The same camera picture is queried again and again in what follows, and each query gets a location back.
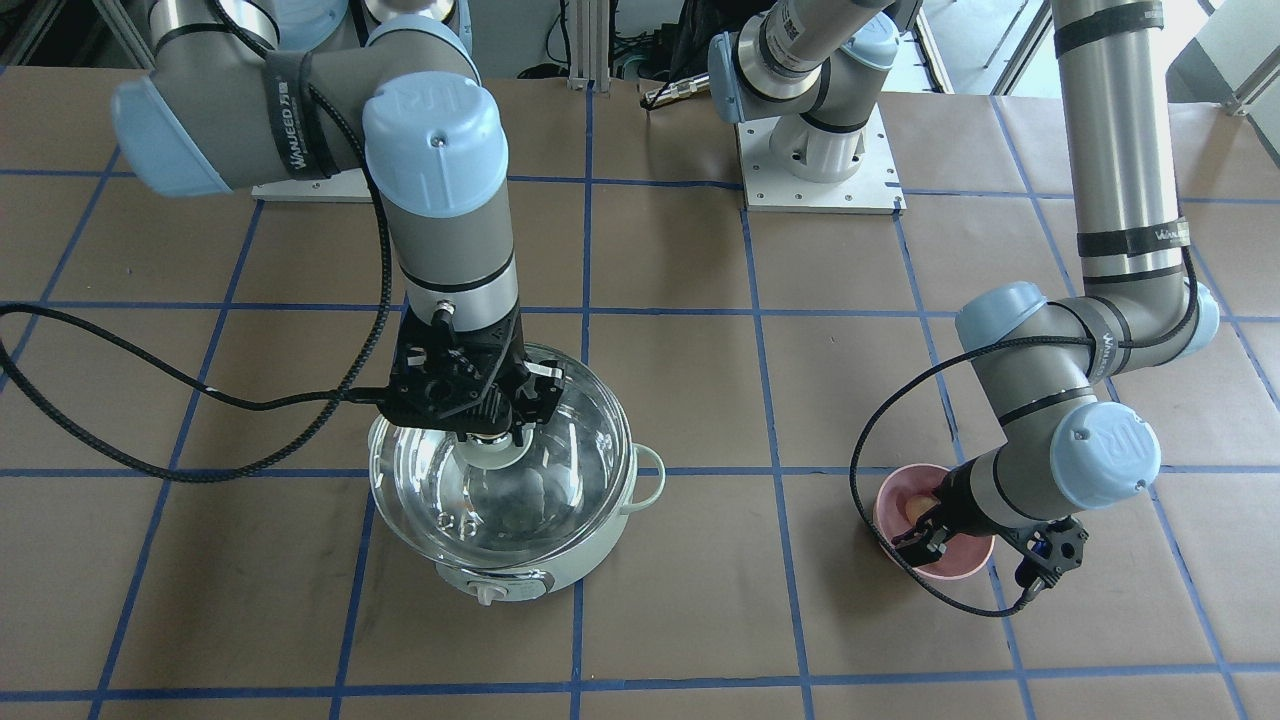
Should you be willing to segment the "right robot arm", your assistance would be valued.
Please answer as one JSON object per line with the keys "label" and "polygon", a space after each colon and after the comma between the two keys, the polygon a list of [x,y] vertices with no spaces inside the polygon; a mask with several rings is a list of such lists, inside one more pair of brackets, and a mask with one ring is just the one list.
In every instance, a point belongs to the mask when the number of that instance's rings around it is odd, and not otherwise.
{"label": "right robot arm", "polygon": [[451,27],[404,13],[361,47],[289,53],[270,1],[151,1],[148,23],[155,69],[111,119],[155,192],[370,172],[410,300],[383,416],[471,436],[553,418],[564,379],[522,341],[508,142]]}

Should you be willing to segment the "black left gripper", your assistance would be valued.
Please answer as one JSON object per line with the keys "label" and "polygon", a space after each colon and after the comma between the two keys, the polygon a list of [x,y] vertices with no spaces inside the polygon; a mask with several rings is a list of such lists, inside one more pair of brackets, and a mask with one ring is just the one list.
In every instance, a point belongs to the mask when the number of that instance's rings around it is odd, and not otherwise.
{"label": "black left gripper", "polygon": [[933,491],[938,503],[910,530],[890,542],[890,547],[910,566],[922,566],[938,560],[945,552],[945,542],[957,534],[957,521],[951,518],[951,512],[943,506],[940,492],[945,487],[945,480]]}

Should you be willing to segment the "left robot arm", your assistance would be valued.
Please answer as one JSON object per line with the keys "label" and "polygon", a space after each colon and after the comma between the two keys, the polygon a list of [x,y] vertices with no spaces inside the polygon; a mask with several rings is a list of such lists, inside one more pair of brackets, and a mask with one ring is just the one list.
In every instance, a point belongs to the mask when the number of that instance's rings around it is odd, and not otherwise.
{"label": "left robot arm", "polygon": [[1029,282],[973,299],[955,325],[1005,442],[946,474],[928,509],[884,547],[910,568],[959,534],[1002,536],[1028,562],[1073,568],[1057,541],[1075,512],[1106,509],[1158,475],[1160,445],[1135,411],[1105,402],[1110,377],[1208,345],[1220,311],[1194,277],[1178,197],[1158,1],[1052,1],[1068,129],[1080,296]]}

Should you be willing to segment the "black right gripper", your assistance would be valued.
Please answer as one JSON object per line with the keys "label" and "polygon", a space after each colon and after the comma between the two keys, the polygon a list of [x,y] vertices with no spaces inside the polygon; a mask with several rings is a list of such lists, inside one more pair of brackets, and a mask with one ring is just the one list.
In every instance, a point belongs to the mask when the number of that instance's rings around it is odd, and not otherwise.
{"label": "black right gripper", "polygon": [[562,359],[529,355],[517,307],[477,331],[456,329],[454,313],[443,305],[428,320],[407,311],[378,407],[397,427],[516,436],[550,420],[564,369]]}

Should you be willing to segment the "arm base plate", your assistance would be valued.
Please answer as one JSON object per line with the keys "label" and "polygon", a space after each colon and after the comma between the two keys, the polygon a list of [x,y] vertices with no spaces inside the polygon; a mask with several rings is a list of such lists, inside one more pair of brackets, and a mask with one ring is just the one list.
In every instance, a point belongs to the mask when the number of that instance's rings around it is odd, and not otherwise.
{"label": "arm base plate", "polygon": [[251,188],[264,202],[370,204],[369,186],[360,170],[346,170],[326,179],[287,179]]}
{"label": "arm base plate", "polygon": [[855,170],[847,179],[832,183],[812,182],[790,172],[771,150],[776,124],[776,119],[760,119],[735,126],[748,209],[888,215],[908,206],[878,106],[845,156],[856,159]]}

